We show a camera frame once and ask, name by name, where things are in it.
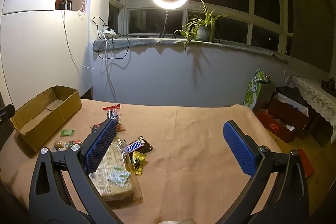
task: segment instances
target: white lace cloth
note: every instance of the white lace cloth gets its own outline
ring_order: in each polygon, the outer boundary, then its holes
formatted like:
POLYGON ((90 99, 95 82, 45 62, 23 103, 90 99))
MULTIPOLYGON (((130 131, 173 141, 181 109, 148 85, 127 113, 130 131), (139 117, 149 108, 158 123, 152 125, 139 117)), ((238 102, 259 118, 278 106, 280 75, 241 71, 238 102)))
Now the white lace cloth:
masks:
POLYGON ((334 142, 336 140, 336 97, 324 91, 321 83, 317 81, 297 76, 293 76, 292 80, 303 99, 333 126, 330 142, 334 142))

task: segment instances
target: window sill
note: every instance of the window sill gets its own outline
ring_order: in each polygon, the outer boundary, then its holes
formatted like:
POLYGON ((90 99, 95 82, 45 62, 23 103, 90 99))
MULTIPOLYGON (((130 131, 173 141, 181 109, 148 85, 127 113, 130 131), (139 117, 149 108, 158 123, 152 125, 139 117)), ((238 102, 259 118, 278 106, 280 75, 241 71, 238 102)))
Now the window sill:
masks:
MULTIPOLYGON (((145 46, 145 45, 181 45, 185 42, 185 39, 179 38, 159 38, 159 37, 127 37, 130 43, 130 47, 135 46, 145 46)), ((128 41, 124 37, 119 37, 118 39, 113 40, 109 39, 109 42, 112 46, 112 50, 122 50, 128 47, 128 41)), ((225 47, 230 48, 233 50, 241 50, 247 52, 253 52, 255 54, 265 55, 265 56, 274 56, 277 60, 282 61, 284 63, 288 63, 289 56, 280 55, 277 52, 270 51, 264 48, 259 48, 255 46, 249 46, 242 43, 237 42, 230 42, 230 41, 223 41, 221 43, 214 43, 214 42, 203 42, 203 41, 192 41, 192 44, 203 44, 212 47, 225 47)), ((92 50, 94 52, 105 52, 105 40, 95 40, 93 42, 92 50)))

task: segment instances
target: table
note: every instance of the table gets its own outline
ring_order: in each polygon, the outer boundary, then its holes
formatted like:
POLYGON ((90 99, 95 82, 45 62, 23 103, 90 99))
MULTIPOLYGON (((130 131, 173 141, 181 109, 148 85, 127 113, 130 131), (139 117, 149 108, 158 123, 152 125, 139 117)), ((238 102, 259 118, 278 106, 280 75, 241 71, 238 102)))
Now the table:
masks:
MULTIPOLYGON (((74 129, 75 135, 62 140, 84 140, 93 124, 105 120, 102 107, 112 104, 82 99, 82 105, 62 128, 74 129)), ((197 224, 217 222, 250 178, 241 171, 223 138, 223 124, 228 120, 234 120, 258 145, 281 152, 253 112, 241 105, 194 108, 122 104, 121 112, 127 130, 118 136, 130 143, 142 135, 154 147, 147 154, 148 164, 142 175, 137 177, 142 204, 114 210, 125 224, 187 218, 194 218, 197 224)), ((47 147, 60 140, 60 130, 47 147)), ((36 155, 14 131, 0 151, 0 177, 26 208, 35 162, 36 155)), ((267 200, 276 174, 272 175, 254 212, 262 209, 267 200)), ((77 209, 85 212, 66 172, 64 180, 77 209)))
POLYGON ((336 97, 324 91, 318 81, 297 76, 293 76, 292 80, 303 99, 331 123, 333 135, 330 142, 334 142, 336 140, 336 97))

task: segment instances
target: gold wrapper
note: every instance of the gold wrapper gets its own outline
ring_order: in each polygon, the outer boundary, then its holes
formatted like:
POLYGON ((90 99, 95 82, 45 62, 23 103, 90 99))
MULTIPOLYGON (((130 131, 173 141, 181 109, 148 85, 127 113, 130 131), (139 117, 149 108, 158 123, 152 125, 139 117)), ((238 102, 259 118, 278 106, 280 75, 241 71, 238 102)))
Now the gold wrapper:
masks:
POLYGON ((134 171, 137 175, 142 174, 142 167, 145 162, 146 155, 138 152, 138 151, 133 151, 132 155, 132 165, 134 167, 134 171))

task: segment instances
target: textured blue pad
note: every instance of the textured blue pad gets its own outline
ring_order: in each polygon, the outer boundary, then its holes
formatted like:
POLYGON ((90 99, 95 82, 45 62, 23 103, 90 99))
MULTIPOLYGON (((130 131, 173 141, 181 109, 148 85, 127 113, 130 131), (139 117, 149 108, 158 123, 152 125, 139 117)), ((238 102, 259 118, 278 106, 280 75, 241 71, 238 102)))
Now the textured blue pad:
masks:
POLYGON ((224 124, 223 135, 242 171, 247 175, 253 176, 257 171, 255 157, 229 122, 224 124))
POLYGON ((85 165, 83 168, 85 173, 88 174, 97 171, 97 168, 106 154, 107 149, 110 147, 113 139, 117 135, 116 129, 116 122, 111 120, 100 133, 99 137, 85 155, 85 165))

